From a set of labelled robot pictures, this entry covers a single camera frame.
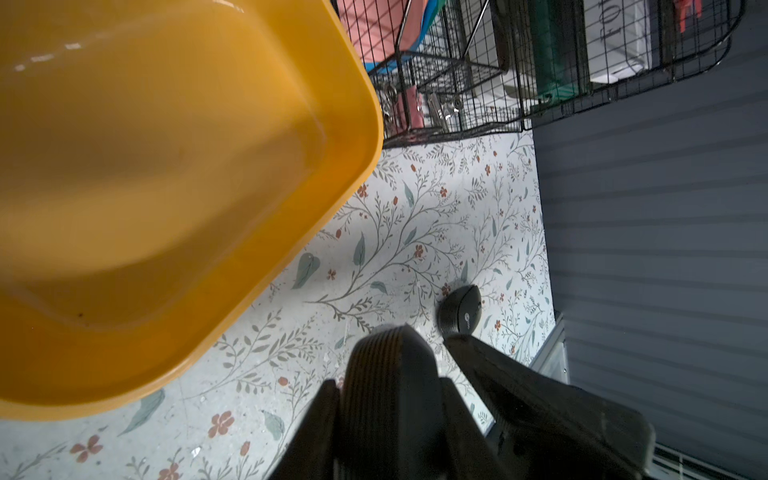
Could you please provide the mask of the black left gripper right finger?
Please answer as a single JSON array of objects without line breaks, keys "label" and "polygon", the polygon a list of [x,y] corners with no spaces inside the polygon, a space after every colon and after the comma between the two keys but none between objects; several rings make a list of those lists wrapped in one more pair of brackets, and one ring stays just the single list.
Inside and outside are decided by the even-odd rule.
[{"label": "black left gripper right finger", "polygon": [[439,379],[448,448],[448,479],[509,479],[452,380]]}]

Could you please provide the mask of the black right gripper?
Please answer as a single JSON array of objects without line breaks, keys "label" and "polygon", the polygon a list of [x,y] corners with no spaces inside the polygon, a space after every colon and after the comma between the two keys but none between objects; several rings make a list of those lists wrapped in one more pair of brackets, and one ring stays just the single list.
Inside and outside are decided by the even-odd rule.
[{"label": "black right gripper", "polygon": [[548,378],[470,335],[444,345],[492,413],[504,479],[648,479],[656,434],[638,411]]}]

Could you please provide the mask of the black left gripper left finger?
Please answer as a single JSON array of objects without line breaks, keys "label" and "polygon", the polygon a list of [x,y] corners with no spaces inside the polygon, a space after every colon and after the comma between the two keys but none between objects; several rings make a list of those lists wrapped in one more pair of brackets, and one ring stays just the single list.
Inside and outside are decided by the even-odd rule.
[{"label": "black left gripper left finger", "polygon": [[333,479],[334,434],[340,391],[325,380],[269,479]]}]

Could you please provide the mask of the black ribbed mouse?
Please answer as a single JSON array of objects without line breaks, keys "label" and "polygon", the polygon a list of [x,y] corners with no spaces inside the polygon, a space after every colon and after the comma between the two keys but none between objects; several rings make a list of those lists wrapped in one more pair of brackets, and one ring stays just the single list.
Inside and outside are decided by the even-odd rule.
[{"label": "black ribbed mouse", "polygon": [[355,345],[337,433],[339,479],[438,479],[444,474],[436,360],[412,327],[392,327]]}]

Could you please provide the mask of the yellow plastic storage box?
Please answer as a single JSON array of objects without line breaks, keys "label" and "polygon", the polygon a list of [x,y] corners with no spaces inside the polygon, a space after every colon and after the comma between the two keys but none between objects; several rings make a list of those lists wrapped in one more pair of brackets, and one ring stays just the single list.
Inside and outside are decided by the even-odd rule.
[{"label": "yellow plastic storage box", "polygon": [[177,378],[372,173],[328,1],[1,5],[1,416]]}]

